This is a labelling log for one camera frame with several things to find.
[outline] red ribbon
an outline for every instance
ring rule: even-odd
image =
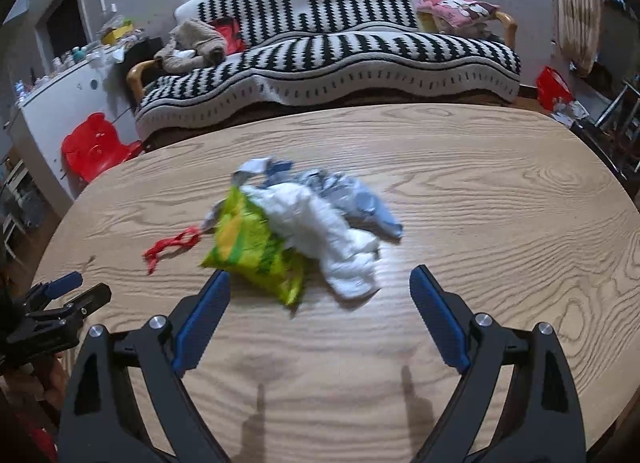
[[[142,257],[144,257],[146,261],[147,273],[149,275],[154,273],[159,261],[158,253],[168,247],[180,247],[188,250],[199,242],[200,236],[202,236],[202,231],[198,227],[191,226],[175,237],[168,237],[156,241],[155,245],[142,254]]]

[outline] white cabinet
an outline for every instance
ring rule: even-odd
[[[36,185],[62,217],[82,190],[60,145],[91,113],[104,113],[124,144],[138,140],[133,111],[113,64],[82,61],[34,91],[9,127]]]

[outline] pink cushion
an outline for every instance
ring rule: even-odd
[[[417,9],[447,21],[454,28],[463,28],[491,19],[500,6],[474,0],[423,0]]]

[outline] curtain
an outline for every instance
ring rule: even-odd
[[[598,53],[602,0],[558,0],[558,41],[577,74],[591,71]]]

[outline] green snack bag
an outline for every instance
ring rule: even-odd
[[[202,266],[240,273],[286,306],[302,293],[306,257],[285,249],[282,237],[271,232],[262,209],[237,186],[225,199],[215,228],[215,246]]]

